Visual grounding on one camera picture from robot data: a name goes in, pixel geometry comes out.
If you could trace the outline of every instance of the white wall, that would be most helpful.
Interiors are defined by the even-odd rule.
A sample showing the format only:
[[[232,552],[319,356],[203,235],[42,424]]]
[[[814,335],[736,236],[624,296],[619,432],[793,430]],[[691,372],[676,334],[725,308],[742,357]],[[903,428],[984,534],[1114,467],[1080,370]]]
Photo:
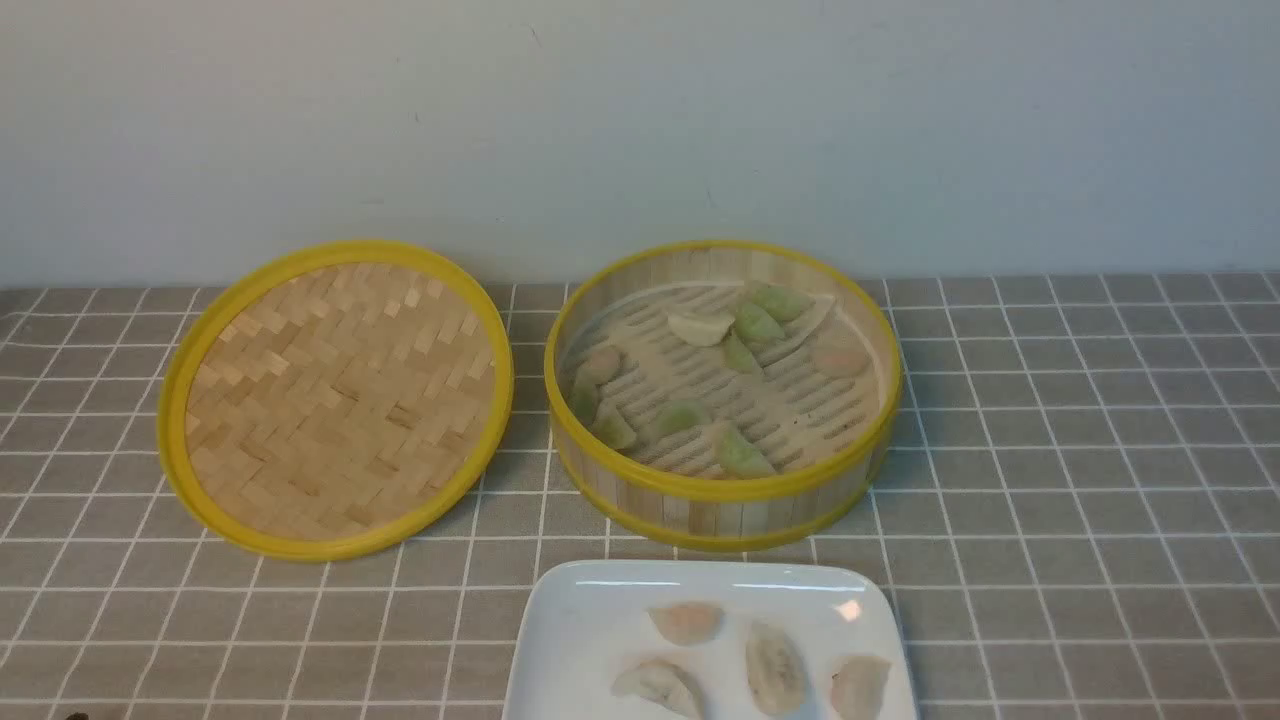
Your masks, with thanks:
[[[0,0],[0,284],[1280,265],[1280,0]]]

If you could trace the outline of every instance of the woven bamboo lid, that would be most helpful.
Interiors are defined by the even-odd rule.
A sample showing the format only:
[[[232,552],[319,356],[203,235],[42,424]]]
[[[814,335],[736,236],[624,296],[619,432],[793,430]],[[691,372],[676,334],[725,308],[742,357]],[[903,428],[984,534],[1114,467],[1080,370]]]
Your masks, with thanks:
[[[493,301],[426,250],[306,250],[228,290],[165,378],[159,446],[187,507],[250,550],[399,542],[475,483],[511,414]]]

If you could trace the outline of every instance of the bamboo steamer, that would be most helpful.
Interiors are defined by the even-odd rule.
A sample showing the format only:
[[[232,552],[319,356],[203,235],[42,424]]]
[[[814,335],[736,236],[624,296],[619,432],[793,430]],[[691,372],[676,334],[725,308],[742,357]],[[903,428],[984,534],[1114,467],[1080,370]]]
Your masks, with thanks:
[[[817,299],[785,324],[787,340],[756,354],[763,379],[723,368],[718,348],[685,346],[666,327],[668,310],[732,307],[751,281]],[[808,351],[832,338],[860,345],[869,369],[852,380],[817,375]],[[602,345],[625,356],[600,391],[628,423],[644,427],[667,400],[698,397],[742,429],[780,474],[726,477],[707,428],[628,455],[609,450],[566,402],[572,370]],[[726,552],[794,542],[845,515],[883,461],[902,389],[897,341],[861,288],[800,252],[739,241],[657,247],[593,277],[552,327],[544,375],[556,450],[593,505],[655,541]]]
[[[502,316],[421,247],[311,247],[228,288],[165,377],[157,446],[197,520],[298,561],[381,550],[449,510],[511,414]]]

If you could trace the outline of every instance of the steamed dumpling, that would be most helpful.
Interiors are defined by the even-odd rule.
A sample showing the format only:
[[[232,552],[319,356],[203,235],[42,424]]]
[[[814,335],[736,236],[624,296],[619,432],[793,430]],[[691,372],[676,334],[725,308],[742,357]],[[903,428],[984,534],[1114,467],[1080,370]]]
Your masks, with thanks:
[[[703,720],[698,683],[666,660],[648,660],[622,673],[613,682],[612,692],[618,697],[636,696],[690,720]]]
[[[714,315],[695,315],[692,313],[672,313],[667,315],[667,327],[672,334],[696,347],[712,347],[724,338],[733,315],[716,313]]]
[[[724,611],[709,602],[680,602],[649,609],[658,634],[678,646],[704,643],[716,635]]]
[[[751,348],[739,340],[737,333],[728,333],[721,350],[724,352],[724,366],[730,370],[742,373],[744,375],[759,375],[764,373],[760,369],[760,364],[756,363],[755,355],[751,354]]]
[[[573,388],[568,391],[568,409],[579,423],[590,425],[595,420],[595,410],[600,405],[600,389],[579,374]]]
[[[892,664],[874,655],[851,655],[831,678],[831,706],[841,720],[876,720]]]
[[[658,416],[649,425],[648,437],[650,442],[658,441],[710,421],[712,414],[701,402],[696,400],[676,400],[658,411]]]
[[[813,307],[813,297],[776,284],[754,284],[746,297],[780,323],[790,323]]]
[[[787,336],[763,307],[754,302],[744,302],[733,314],[733,331],[748,345],[764,346]]]
[[[612,345],[603,345],[591,351],[577,369],[577,379],[594,386],[603,386],[613,379],[622,368],[622,351]]]
[[[746,685],[760,712],[782,717],[804,705],[804,664],[791,638],[773,625],[751,623],[746,635]]]
[[[777,475],[769,459],[746,439],[732,423],[726,423],[716,441],[716,461],[735,478]]]
[[[636,443],[636,432],[612,402],[600,404],[591,423],[591,434],[609,450],[627,450]]]

